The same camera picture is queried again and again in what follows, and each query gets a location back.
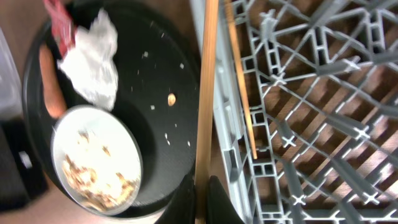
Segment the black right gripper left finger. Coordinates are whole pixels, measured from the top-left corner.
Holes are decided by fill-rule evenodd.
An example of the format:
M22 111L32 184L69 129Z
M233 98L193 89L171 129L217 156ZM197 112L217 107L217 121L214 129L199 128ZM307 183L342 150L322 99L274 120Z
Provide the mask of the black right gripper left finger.
M155 224L194 224L195 214L196 191L194 179L192 174L187 174Z

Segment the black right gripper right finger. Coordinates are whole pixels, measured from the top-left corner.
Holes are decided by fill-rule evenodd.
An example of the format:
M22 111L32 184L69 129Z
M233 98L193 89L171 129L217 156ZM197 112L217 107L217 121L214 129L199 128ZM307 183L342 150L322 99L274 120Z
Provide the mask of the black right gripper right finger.
M206 188L206 223L244 224L215 175L210 177Z

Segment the white plate with food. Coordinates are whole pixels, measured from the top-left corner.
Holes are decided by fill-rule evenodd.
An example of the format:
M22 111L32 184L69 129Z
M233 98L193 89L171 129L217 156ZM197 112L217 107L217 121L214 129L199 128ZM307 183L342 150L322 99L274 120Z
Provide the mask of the white plate with food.
M142 179L142 157L127 126L109 112L74 106L57 121L52 164L63 189L84 209L102 216L125 212Z

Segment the orange carrot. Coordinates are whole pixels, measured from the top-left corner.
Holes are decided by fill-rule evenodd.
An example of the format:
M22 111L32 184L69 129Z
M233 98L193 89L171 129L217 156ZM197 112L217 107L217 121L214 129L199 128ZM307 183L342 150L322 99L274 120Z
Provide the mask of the orange carrot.
M45 44L39 48L39 63L45 107L52 118L59 118L66 112L67 106L58 83L53 55Z

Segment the white napkin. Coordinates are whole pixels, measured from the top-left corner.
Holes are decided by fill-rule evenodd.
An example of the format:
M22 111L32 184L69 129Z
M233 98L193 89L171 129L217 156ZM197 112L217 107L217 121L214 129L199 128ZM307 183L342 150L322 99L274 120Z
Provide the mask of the white napkin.
M101 8L88 30L76 29L74 46L57 62L80 96L107 111L113 110L118 90L117 49L118 32Z

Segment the red snack wrapper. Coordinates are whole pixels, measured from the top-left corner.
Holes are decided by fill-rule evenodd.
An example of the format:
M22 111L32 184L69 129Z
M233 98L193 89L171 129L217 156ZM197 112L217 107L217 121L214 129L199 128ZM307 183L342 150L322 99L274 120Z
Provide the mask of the red snack wrapper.
M62 58L75 45L75 26L72 17L60 0L43 0L52 22L52 36Z

